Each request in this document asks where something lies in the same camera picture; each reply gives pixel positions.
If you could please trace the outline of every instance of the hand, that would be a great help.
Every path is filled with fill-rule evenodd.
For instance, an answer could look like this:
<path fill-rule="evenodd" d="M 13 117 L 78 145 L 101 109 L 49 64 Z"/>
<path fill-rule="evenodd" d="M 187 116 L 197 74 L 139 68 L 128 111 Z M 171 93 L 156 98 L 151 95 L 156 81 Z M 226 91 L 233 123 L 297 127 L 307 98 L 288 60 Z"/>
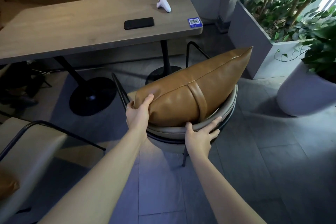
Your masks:
<path fill-rule="evenodd" d="M 209 125 L 200 129 L 198 132 L 193 131 L 193 126 L 190 122 L 185 125 L 187 131 L 185 133 L 185 146 L 191 157 L 205 157 L 208 158 L 208 154 L 211 148 L 211 140 L 216 138 L 219 134 L 219 129 L 210 132 L 217 126 L 222 120 L 222 117 L 218 117 L 213 120 Z"/>
<path fill-rule="evenodd" d="M 153 101 L 154 95 L 149 94 L 138 109 L 134 109 L 134 101 L 127 104 L 126 107 L 126 122 L 129 130 L 137 130 L 140 133 L 146 133 L 148 126 L 148 107 Z"/>

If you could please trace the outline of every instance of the finger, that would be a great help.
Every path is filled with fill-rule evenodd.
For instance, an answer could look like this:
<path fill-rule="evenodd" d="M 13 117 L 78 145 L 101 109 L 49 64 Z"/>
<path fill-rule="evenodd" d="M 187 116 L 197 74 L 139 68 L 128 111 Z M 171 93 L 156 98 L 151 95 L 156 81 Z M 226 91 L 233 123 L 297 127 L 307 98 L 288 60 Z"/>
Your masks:
<path fill-rule="evenodd" d="M 212 133 L 210 134 L 210 141 L 211 141 L 212 139 L 216 138 L 216 137 L 219 135 L 219 133 L 220 133 L 220 130 L 219 130 L 219 129 L 216 129 L 214 132 L 212 132 Z"/>
<path fill-rule="evenodd" d="M 153 101 L 153 99 L 154 99 L 154 95 L 151 93 L 145 98 L 145 100 L 143 101 L 141 105 L 148 108 L 149 104 Z"/>
<path fill-rule="evenodd" d="M 187 122 L 185 124 L 185 128 L 187 129 L 187 133 L 188 132 L 193 132 L 193 125 L 190 122 Z"/>
<path fill-rule="evenodd" d="M 206 133 L 210 133 L 217 126 L 217 124 L 221 122 L 221 120 L 222 120 L 221 116 L 217 117 L 209 125 L 202 128 L 203 131 L 206 132 Z"/>
<path fill-rule="evenodd" d="M 134 105 L 134 101 L 132 100 L 131 102 L 129 102 L 129 103 L 126 105 L 126 111 L 127 111 L 128 107 L 133 108 L 133 105 Z"/>

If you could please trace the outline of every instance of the black smartphone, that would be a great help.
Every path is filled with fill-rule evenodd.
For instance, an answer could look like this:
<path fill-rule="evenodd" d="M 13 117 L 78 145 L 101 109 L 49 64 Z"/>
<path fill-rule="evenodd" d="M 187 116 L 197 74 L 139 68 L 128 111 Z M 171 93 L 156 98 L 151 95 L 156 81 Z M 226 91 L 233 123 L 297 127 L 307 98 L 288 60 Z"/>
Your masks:
<path fill-rule="evenodd" d="M 125 30 L 135 29 L 135 28 L 146 28 L 146 27 L 152 27 L 152 26 L 154 26 L 153 17 L 129 20 L 129 21 L 125 21 L 124 23 Z"/>

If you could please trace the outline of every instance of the black table base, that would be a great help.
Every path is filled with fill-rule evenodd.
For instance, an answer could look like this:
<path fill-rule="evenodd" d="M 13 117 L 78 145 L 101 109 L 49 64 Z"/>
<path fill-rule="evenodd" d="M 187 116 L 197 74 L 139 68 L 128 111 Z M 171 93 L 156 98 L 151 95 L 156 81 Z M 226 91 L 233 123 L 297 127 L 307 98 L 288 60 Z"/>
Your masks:
<path fill-rule="evenodd" d="M 116 84 L 109 78 L 84 80 L 63 56 L 55 60 L 76 80 L 78 87 L 70 97 L 70 110 L 79 116 L 91 116 L 107 108 L 116 96 Z"/>
<path fill-rule="evenodd" d="M 162 77 L 165 77 L 168 74 L 174 73 L 181 69 L 181 67 L 171 66 L 169 63 L 167 40 L 162 40 L 160 43 L 163 55 L 163 67 L 155 69 L 153 72 L 151 72 L 146 79 L 146 84 L 161 79 Z"/>

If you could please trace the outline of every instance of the brown cushion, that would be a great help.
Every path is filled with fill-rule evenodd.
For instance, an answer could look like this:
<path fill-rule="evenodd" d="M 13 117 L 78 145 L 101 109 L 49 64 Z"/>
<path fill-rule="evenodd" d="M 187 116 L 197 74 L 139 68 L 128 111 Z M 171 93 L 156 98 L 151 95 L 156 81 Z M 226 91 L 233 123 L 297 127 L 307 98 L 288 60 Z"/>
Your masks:
<path fill-rule="evenodd" d="M 0 169 L 0 200 L 11 196 L 19 187 L 19 182 L 11 174 Z"/>
<path fill-rule="evenodd" d="M 235 49 L 147 84 L 137 91 L 134 106 L 153 93 L 149 123 L 178 127 L 187 121 L 201 122 L 229 96 L 251 52 L 252 47 Z"/>

